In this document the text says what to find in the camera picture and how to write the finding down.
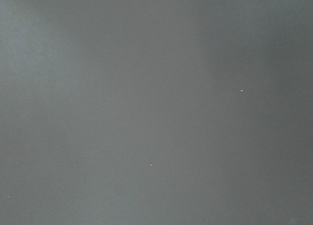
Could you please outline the grey laptop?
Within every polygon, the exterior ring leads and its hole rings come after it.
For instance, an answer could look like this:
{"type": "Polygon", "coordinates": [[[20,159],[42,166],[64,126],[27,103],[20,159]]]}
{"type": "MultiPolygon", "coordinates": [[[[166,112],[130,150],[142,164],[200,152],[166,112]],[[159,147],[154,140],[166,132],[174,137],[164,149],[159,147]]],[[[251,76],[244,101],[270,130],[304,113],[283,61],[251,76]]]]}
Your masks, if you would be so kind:
{"type": "Polygon", "coordinates": [[[310,225],[313,0],[0,0],[3,225],[310,225]]]}

